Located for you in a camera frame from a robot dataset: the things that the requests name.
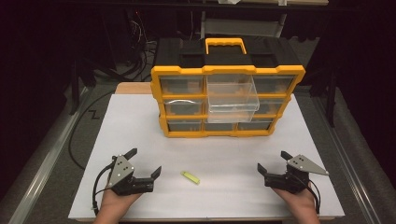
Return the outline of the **grey metal frame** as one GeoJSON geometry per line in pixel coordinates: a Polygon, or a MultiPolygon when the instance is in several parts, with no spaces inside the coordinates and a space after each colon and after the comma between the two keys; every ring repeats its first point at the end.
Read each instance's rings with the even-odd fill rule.
{"type": "Polygon", "coordinates": [[[281,14],[276,21],[247,21],[212,19],[203,12],[200,37],[210,35],[242,35],[280,37],[287,15],[281,14]]]}

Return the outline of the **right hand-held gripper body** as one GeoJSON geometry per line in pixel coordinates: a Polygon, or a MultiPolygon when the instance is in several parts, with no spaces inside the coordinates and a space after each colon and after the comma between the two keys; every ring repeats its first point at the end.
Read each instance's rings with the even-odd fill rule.
{"type": "Polygon", "coordinates": [[[268,173],[264,186],[296,194],[308,187],[310,174],[328,175],[329,172],[304,155],[292,156],[286,161],[286,172],[282,175],[268,173]]]}

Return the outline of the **yellow black organizer cabinet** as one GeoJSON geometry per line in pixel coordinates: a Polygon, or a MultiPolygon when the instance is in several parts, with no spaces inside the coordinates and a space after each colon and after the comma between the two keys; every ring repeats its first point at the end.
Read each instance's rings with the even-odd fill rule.
{"type": "Polygon", "coordinates": [[[242,137],[270,135],[274,132],[277,122],[268,134],[252,132],[242,133],[242,135],[239,136],[232,134],[198,136],[194,133],[187,133],[181,136],[179,134],[173,135],[167,133],[163,127],[163,122],[160,121],[160,116],[163,114],[163,97],[160,78],[169,76],[188,77],[220,74],[295,75],[295,83],[292,89],[292,91],[294,91],[296,85],[302,81],[305,70],[289,42],[284,38],[265,37],[255,40],[243,37],[215,37],[189,41],[176,38],[164,38],[160,40],[157,45],[154,65],[151,68],[150,74],[151,92],[158,103],[159,123],[165,136],[242,137]]]}

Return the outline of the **open clear plastic drawer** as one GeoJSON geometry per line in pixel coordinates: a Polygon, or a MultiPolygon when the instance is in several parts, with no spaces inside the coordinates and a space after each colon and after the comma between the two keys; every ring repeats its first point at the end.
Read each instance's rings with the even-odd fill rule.
{"type": "Polygon", "coordinates": [[[206,78],[209,123],[251,122],[260,108],[252,76],[220,74],[206,78]]]}

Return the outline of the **small yellow-green stick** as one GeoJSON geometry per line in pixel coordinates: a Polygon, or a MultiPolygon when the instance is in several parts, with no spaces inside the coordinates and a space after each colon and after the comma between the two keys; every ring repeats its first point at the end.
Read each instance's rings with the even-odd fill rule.
{"type": "Polygon", "coordinates": [[[191,174],[189,172],[186,172],[186,171],[182,171],[180,174],[182,176],[186,177],[187,179],[189,179],[195,185],[199,185],[200,184],[200,179],[197,176],[195,176],[195,175],[193,175],[193,174],[191,174]]]}

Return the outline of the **person's left hand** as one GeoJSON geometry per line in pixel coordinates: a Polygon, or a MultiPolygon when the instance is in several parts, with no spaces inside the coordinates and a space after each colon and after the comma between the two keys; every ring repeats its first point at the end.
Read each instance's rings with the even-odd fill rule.
{"type": "Polygon", "coordinates": [[[107,189],[103,194],[97,217],[108,220],[119,220],[141,196],[142,193],[119,196],[113,190],[107,189]]]}

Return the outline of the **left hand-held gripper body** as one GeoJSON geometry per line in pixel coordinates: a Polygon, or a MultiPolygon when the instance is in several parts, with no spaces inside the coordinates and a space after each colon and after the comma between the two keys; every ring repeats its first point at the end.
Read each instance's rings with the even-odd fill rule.
{"type": "Polygon", "coordinates": [[[134,167],[125,156],[118,156],[111,170],[108,186],[119,196],[152,192],[154,178],[134,177],[134,167]]]}

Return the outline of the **person's right hand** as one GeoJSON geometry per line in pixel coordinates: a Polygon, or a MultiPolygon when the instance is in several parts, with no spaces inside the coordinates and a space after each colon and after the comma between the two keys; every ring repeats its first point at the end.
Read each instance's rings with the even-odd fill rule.
{"type": "Polygon", "coordinates": [[[296,194],[282,189],[274,189],[274,192],[286,203],[295,217],[308,217],[317,214],[314,196],[307,189],[296,194]]]}

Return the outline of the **white table mat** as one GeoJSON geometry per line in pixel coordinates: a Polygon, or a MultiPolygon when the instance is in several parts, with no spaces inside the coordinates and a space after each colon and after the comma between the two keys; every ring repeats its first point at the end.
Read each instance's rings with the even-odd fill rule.
{"type": "Polygon", "coordinates": [[[131,163],[137,177],[162,173],[154,190],[130,209],[130,221],[215,221],[283,219],[290,213],[283,201],[264,186],[257,171],[260,163],[269,172],[282,174],[286,162],[280,153],[302,154],[316,164],[322,160],[300,107],[291,100],[276,130],[259,137],[168,138],[158,121],[158,106],[149,94],[111,96],[69,216],[93,219],[92,190],[103,188],[99,172],[112,156],[132,148],[131,163]],[[200,179],[195,185],[182,176],[200,179]]]}

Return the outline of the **black stand leg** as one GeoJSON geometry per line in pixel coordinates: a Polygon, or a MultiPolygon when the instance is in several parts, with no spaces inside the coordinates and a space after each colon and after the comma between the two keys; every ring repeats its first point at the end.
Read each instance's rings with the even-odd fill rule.
{"type": "Polygon", "coordinates": [[[72,107],[70,114],[74,115],[79,107],[79,82],[82,81],[85,87],[96,86],[96,79],[93,74],[92,62],[86,58],[76,59],[71,64],[71,95],[72,107]]]}
{"type": "Polygon", "coordinates": [[[312,78],[313,83],[310,94],[314,97],[319,97],[321,95],[326,96],[325,116],[330,126],[333,127],[337,73],[332,68],[322,68],[315,71],[312,78]]]}

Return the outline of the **aluminium floor rail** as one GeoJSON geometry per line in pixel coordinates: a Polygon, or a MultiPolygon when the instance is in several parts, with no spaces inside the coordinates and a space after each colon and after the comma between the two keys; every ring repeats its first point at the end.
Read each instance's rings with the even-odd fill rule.
{"type": "Polygon", "coordinates": [[[335,112],[333,125],[325,114],[325,105],[321,98],[313,97],[312,102],[318,111],[325,133],[331,139],[329,152],[321,150],[320,155],[326,165],[338,167],[340,175],[331,174],[336,192],[346,211],[346,217],[355,221],[357,216],[363,219],[362,224],[386,224],[383,208],[387,207],[388,182],[375,157],[363,139],[357,125],[349,112],[341,108],[335,112]]]}
{"type": "Polygon", "coordinates": [[[68,136],[82,112],[82,107],[87,104],[91,95],[92,88],[84,87],[78,95],[80,100],[78,109],[74,115],[70,115],[71,91],[66,92],[69,101],[64,110],[23,166],[6,197],[0,201],[0,224],[24,224],[30,216],[63,152],[68,136]]]}

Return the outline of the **set of closed clear drawers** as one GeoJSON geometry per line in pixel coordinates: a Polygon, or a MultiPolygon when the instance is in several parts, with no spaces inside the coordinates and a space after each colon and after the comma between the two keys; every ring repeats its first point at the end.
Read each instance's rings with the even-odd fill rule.
{"type": "Polygon", "coordinates": [[[206,78],[208,76],[161,77],[163,122],[169,134],[194,133],[205,135],[242,135],[258,132],[268,134],[290,100],[295,75],[252,76],[259,97],[260,108],[251,122],[209,123],[207,121],[206,78]]]}

